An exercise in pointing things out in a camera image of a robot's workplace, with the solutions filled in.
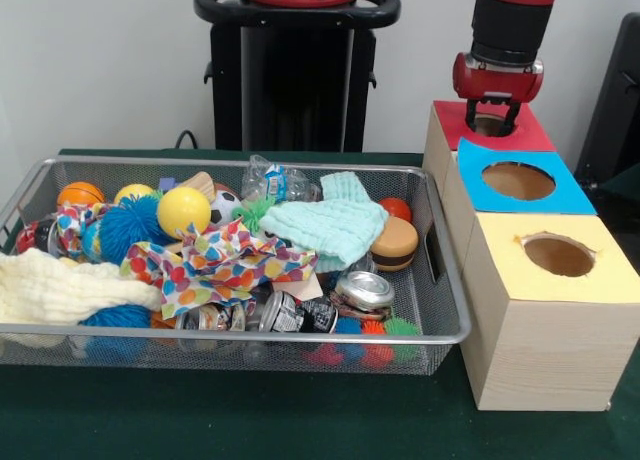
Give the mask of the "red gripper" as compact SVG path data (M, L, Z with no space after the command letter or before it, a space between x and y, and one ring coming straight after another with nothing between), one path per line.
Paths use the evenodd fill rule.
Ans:
M504 133L511 134L521 103L531 102L544 77L544 65L535 60L525 67L506 67L481 62L468 53L458 53L453 65L453 88L466 100L465 123L476 126L477 105L482 101L509 102L504 118Z

